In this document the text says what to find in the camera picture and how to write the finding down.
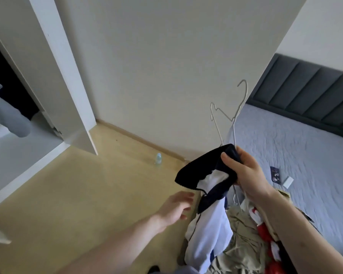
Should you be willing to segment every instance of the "black shoe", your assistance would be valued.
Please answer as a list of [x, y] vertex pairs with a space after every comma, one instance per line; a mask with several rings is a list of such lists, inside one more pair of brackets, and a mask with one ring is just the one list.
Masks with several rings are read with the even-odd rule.
[[151, 274], [151, 273], [155, 273], [155, 272], [160, 272], [160, 268], [157, 265], [153, 265], [149, 271], [147, 272], [147, 274]]

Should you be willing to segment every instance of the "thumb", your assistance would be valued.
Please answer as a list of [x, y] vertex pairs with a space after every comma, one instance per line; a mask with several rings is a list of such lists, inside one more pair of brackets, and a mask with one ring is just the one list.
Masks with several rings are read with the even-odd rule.
[[222, 152], [221, 160], [223, 161], [223, 163], [226, 166], [230, 167], [236, 173], [238, 173], [242, 169], [242, 167], [244, 166], [243, 164], [241, 164], [241, 163], [233, 160], [232, 158], [230, 158], [225, 152]]

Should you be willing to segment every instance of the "person's left hand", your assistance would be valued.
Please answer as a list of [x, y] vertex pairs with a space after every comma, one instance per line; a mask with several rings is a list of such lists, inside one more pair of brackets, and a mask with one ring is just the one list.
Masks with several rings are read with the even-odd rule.
[[182, 213], [183, 211], [191, 210], [193, 196], [193, 192], [187, 191], [179, 191], [169, 196], [161, 208], [155, 213], [160, 221], [160, 232], [164, 231], [167, 226], [174, 224], [179, 219], [187, 219], [187, 216]]

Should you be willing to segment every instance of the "headboard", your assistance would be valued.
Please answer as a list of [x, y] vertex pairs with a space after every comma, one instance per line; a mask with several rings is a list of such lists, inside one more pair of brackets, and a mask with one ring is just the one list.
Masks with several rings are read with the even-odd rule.
[[275, 54], [247, 104], [343, 137], [343, 72]]

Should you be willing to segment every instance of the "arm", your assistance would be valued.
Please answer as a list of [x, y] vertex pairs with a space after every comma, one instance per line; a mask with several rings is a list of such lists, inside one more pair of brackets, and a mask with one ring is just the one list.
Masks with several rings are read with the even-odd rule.
[[343, 256], [265, 179], [257, 161], [237, 147], [243, 164], [221, 154], [248, 198], [263, 208], [298, 273], [343, 273]]
[[180, 191], [170, 196], [155, 213], [131, 227], [110, 236], [104, 243], [84, 254], [58, 274], [121, 273], [137, 258], [150, 240], [177, 220], [185, 220], [184, 210], [190, 210], [194, 193]]

